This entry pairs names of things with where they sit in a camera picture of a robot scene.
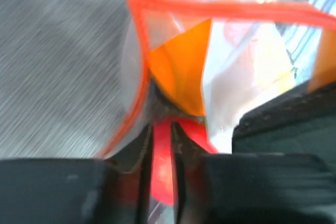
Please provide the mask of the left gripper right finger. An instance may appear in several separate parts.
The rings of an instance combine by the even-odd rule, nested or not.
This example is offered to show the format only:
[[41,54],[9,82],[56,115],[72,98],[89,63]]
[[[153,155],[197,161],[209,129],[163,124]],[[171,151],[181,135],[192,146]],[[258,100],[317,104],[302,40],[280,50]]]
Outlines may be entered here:
[[206,223],[210,208],[206,151],[178,122],[171,124],[171,144],[175,223]]

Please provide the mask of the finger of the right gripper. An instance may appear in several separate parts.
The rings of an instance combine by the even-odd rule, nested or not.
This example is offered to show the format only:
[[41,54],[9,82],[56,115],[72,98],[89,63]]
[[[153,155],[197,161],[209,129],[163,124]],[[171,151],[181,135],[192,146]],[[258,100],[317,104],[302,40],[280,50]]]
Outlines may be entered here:
[[247,112],[233,133],[233,153],[249,137],[259,136],[286,126],[335,112],[335,82],[308,91],[306,81]]

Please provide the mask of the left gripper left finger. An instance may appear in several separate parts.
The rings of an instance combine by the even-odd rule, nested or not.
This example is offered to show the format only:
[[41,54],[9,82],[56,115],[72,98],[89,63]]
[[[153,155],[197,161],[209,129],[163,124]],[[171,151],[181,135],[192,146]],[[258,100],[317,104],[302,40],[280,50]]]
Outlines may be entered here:
[[147,223],[153,158],[152,125],[117,154],[104,185],[105,223]]

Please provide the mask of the red fake chili pepper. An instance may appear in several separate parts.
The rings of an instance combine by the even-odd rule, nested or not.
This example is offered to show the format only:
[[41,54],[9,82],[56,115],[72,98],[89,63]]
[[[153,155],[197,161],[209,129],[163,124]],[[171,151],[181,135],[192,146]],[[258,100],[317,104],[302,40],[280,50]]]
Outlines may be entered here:
[[[153,128],[153,162],[151,177],[151,196],[158,202],[173,206],[173,170],[171,159],[171,124],[172,120],[165,120],[154,125]],[[218,150],[208,141],[206,127],[191,119],[178,119],[176,122],[182,127],[196,145],[208,153],[218,153]]]

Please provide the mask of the clear zip bag orange seal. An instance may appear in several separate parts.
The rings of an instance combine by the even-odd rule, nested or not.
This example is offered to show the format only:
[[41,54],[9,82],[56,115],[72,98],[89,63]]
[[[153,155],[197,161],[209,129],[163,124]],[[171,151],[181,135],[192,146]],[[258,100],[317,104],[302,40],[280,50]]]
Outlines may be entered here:
[[[127,0],[121,58],[127,113],[101,150],[107,159],[147,124],[203,123],[218,153],[205,153],[206,223],[335,223],[335,112],[249,137],[233,133],[251,110],[308,81],[335,82],[335,0]],[[210,19],[201,95],[204,116],[174,105],[156,84],[152,49]],[[147,223],[175,223],[174,205],[151,196]]]

